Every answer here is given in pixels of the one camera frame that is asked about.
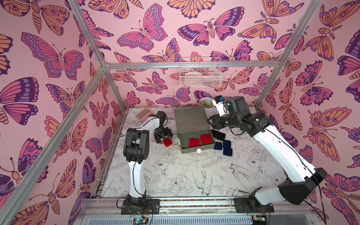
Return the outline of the red brooch box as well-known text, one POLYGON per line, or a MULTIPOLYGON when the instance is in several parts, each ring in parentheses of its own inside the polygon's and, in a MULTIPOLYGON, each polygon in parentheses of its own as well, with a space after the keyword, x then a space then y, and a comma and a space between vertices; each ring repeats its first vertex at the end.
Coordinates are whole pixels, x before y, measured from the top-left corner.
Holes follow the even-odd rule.
POLYGON ((201 135, 201 144, 207 145, 212 143, 212 136, 209 134, 201 135))
POLYGON ((197 147, 197 146, 200 146, 200 139, 190 138, 189 147, 192 148, 192 147, 197 147))
POLYGON ((163 139, 163 145, 165 146, 165 147, 169 147, 169 146, 171 146, 173 144, 173 141, 172 141, 172 139, 171 138, 166 138, 166 139, 163 139))

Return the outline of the green drawer cabinet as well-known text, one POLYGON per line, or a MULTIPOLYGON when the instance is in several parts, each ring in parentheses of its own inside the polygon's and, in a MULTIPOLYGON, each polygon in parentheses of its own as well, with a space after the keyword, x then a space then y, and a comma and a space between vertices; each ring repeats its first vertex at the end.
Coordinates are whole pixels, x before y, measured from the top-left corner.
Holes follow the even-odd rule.
POLYGON ((199 153, 200 151, 213 149, 215 145, 214 137, 211 133, 211 127, 207 122, 207 115, 204 108, 201 106, 190 106, 184 108, 176 108, 175 122, 177 128, 178 145, 182 154, 192 152, 199 153), (201 135, 209 134, 212 137, 212 143, 200 146, 189 147, 190 138, 198 138, 201 140, 201 135))

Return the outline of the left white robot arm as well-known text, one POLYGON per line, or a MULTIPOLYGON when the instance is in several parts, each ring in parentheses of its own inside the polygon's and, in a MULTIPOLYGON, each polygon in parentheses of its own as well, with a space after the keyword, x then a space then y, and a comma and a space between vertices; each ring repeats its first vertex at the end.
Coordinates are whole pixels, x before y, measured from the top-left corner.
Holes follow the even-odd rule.
POLYGON ((130 197, 146 198, 143 162, 150 153, 150 135, 154 134, 156 143, 166 147, 173 144, 171 129, 164 127, 167 120, 166 113, 159 111, 157 114, 150 114, 140 126, 127 129, 123 155, 130 168, 130 197))

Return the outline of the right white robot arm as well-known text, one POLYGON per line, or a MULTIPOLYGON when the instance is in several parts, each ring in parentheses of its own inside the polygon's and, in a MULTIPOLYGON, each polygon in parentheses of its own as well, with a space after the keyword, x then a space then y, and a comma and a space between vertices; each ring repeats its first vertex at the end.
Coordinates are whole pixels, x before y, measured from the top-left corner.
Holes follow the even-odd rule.
POLYGON ((212 103, 217 109, 217 114, 208 119, 213 129, 239 128, 248 133, 266 148, 287 174, 282 184, 253 191, 249 196, 250 205, 262 206, 281 201, 299 205, 326 178, 327 172, 305 160, 279 133, 268 116, 262 112, 251 113, 244 97, 224 99, 217 96, 212 103))

